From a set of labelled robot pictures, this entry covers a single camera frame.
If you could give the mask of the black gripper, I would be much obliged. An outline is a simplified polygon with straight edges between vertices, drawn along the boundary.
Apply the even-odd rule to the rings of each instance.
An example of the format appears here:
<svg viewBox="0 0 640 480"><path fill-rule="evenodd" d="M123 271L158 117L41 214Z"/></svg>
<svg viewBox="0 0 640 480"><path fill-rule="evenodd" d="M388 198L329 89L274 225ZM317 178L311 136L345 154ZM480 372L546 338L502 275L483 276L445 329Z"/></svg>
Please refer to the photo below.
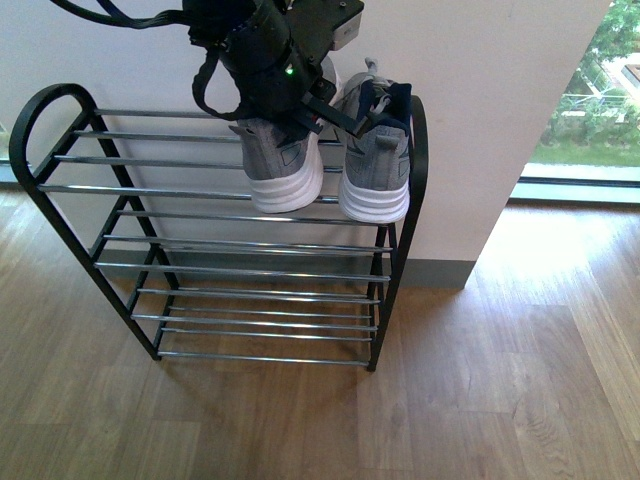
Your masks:
<svg viewBox="0 0 640 480"><path fill-rule="evenodd" d="M331 51L333 10L244 10L218 36L218 60L240 94L225 120L290 117L308 123L315 114L360 138L370 118L351 118L329 105L335 84L324 76L322 60Z"/></svg>

